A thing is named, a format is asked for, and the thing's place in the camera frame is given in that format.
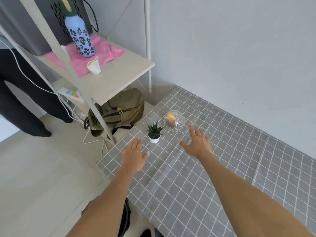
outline hand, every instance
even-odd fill
[[[140,171],[149,155],[147,151],[144,155],[141,152],[142,140],[135,138],[128,146],[123,148],[122,167],[126,167],[133,172]]]
[[[179,141],[180,145],[189,155],[193,155],[199,159],[205,152],[212,153],[210,141],[204,135],[203,131],[199,129],[199,127],[196,127],[194,132],[192,126],[190,125],[189,131],[192,139],[191,145],[187,145],[183,141]]]

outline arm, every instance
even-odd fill
[[[103,193],[90,203],[66,237],[117,237],[127,190],[135,172],[145,164],[149,152],[141,153],[142,140],[134,139],[123,149],[122,165]]]
[[[191,145],[180,145],[205,168],[237,236],[313,236],[278,202],[220,163],[198,127],[195,132],[192,126],[189,129]]]

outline person's left hand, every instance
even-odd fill
[[[122,167],[125,166],[134,172],[140,171],[149,155],[149,151],[142,155],[141,148],[142,140],[137,138],[132,140],[128,146],[125,146],[123,148]]]

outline gray tablecloth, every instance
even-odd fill
[[[179,110],[186,125],[199,126],[216,157],[230,170],[279,201],[316,233],[316,162],[192,93],[176,87],[98,163],[111,180],[122,161],[122,148],[134,137],[150,151],[134,176],[128,198],[165,236],[233,236],[218,195],[201,164],[178,144],[190,141],[188,128],[163,130],[149,142],[147,123]]]

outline person in black pants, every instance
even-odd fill
[[[16,49],[12,49],[21,70],[39,87],[52,92],[45,81],[27,63]],[[66,109],[62,106],[57,95],[41,90],[31,83],[19,70],[13,54],[9,49],[0,50],[0,115],[10,121],[21,131],[33,136],[51,136],[44,124],[30,112],[10,91],[4,81],[8,81],[24,91],[44,111],[65,123],[71,123]]]

